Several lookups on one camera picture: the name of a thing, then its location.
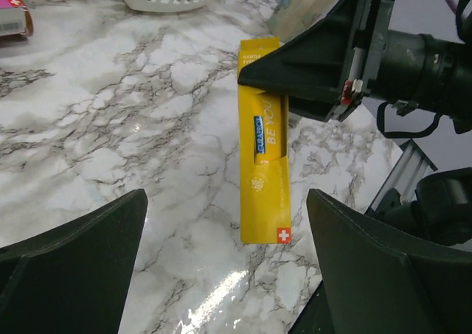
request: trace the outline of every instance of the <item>gray marble vein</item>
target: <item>gray marble vein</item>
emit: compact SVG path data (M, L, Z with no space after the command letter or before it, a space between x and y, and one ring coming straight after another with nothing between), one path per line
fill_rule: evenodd
M135 188L150 203L120 332L286 333L321 281L305 198L363 211L397 161L360 107L291 119L293 242L240 242L237 51L272 0L191 13L25 0L36 33L0 51L0 246Z

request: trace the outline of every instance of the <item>white marble surface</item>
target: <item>white marble surface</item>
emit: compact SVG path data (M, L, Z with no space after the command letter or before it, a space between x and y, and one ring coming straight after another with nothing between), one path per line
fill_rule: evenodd
M0 50L0 246L145 188L120 332L286 333L321 279L305 197L365 209L400 155L360 107L290 132L294 239L240 243L236 57L272 0L181 15L120 0L25 0L36 33Z

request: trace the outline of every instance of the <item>yellow cardboard packaging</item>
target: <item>yellow cardboard packaging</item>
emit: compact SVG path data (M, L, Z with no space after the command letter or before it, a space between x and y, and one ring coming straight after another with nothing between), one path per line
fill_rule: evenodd
M238 73L280 46L278 38L241 42ZM238 86L241 241L291 241L288 98Z

